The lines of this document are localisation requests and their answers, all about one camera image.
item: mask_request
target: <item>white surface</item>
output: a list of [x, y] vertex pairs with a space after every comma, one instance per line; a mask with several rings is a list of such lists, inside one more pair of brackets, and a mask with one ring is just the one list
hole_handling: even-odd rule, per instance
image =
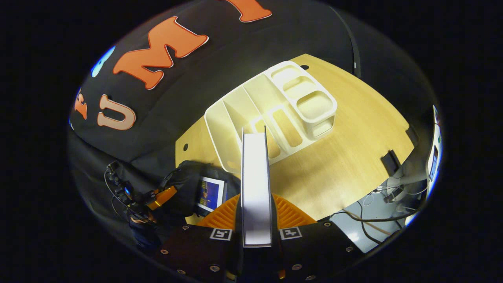
[[265, 133], [243, 135], [241, 207], [243, 246], [271, 246], [271, 188]]
[[[283, 110], [302, 138], [291, 147], [273, 113]], [[263, 119], [280, 148], [269, 164], [309, 146], [333, 129], [337, 102], [308, 72], [291, 61], [279, 63], [244, 82], [205, 112], [204, 118], [218, 159], [225, 171], [239, 173], [240, 133], [257, 132]]]

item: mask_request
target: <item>orange plastic part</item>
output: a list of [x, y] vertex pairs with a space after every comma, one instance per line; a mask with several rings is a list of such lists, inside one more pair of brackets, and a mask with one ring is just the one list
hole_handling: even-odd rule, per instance
[[174, 194], [177, 193], [177, 189], [174, 186], [171, 186], [169, 189], [162, 191], [161, 193], [155, 195], [155, 201], [147, 204], [148, 208], [151, 210], [155, 210], [158, 207], [161, 207], [166, 201], [168, 201]]
[[[308, 225], [316, 223], [316, 220], [311, 218], [305, 212], [300, 210], [291, 202], [286, 199], [273, 194], [274, 203], [276, 204], [278, 229], [296, 227], [301, 225]], [[239, 194], [224, 202], [221, 206], [217, 207], [212, 213], [208, 214], [202, 219], [198, 226], [221, 228], [221, 229], [235, 229], [236, 207]]]
[[236, 207], [239, 194], [228, 199], [221, 206], [217, 207], [212, 213], [202, 219], [197, 226], [233, 229], [236, 226]]
[[278, 214], [278, 229], [314, 224], [316, 220], [286, 199], [273, 194]]

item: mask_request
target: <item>blue light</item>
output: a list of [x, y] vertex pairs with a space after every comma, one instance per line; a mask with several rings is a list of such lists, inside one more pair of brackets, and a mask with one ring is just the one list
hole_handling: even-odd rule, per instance
[[114, 52], [114, 50], [115, 50], [115, 46], [112, 47], [112, 48], [110, 48], [110, 50], [108, 50], [107, 53], [105, 53], [105, 55], [103, 55], [100, 58], [100, 60], [98, 60], [98, 62], [96, 63], [96, 65], [91, 69], [91, 76], [93, 76], [93, 78], [98, 75], [98, 73], [101, 70], [101, 67], [103, 67], [103, 64], [110, 57], [110, 55], [112, 55], [112, 53]]

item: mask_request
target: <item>dark background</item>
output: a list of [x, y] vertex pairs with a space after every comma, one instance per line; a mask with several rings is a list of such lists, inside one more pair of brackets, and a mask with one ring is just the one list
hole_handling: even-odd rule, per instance
[[[98, 225], [66, 169], [69, 108], [85, 75], [108, 48], [182, 1], [71, 1], [7, 4], [6, 281], [172, 281]], [[489, 63], [496, 8], [435, 2], [339, 1], [406, 50], [425, 72], [446, 119], [437, 189], [408, 231], [336, 281], [495, 281], [497, 221], [488, 201], [499, 188], [495, 92]], [[424, 39], [423, 44], [417, 38]], [[480, 153], [487, 150], [489, 154]]]

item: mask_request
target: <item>screen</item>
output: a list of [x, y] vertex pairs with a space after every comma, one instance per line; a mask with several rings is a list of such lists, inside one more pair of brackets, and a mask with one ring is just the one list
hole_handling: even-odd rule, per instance
[[433, 180], [433, 176], [434, 176], [436, 168], [437, 168], [438, 155], [439, 155], [439, 151], [437, 150], [437, 147], [433, 146], [433, 162], [432, 162], [432, 168], [430, 170], [430, 180]]

